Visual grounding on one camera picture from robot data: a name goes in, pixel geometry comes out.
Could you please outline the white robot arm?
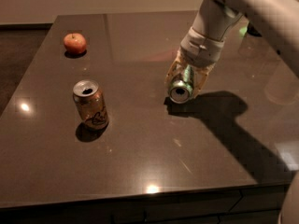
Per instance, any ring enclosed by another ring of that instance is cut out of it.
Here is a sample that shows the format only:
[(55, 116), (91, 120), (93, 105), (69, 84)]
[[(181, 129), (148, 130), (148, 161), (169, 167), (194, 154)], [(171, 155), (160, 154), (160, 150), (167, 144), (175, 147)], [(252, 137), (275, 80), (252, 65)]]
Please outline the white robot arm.
[(296, 0), (203, 0), (165, 77), (170, 85), (187, 67), (202, 77), (196, 97), (218, 62), (230, 29), (246, 17), (290, 69), (299, 74), (299, 2)]

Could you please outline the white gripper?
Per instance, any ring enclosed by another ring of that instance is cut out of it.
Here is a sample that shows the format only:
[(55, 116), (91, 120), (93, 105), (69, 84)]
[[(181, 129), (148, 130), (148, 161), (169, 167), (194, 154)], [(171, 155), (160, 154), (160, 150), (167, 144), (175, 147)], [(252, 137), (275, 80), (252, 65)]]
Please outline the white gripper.
[(187, 64), (194, 67), (194, 83), (192, 98), (196, 98), (204, 88), (210, 72), (224, 47), (223, 41), (216, 41), (204, 35), (200, 35), (190, 28), (188, 33), (180, 42), (180, 49), (175, 60), (171, 63), (165, 76), (165, 87), (169, 91), (173, 83), (182, 80), (182, 74)]

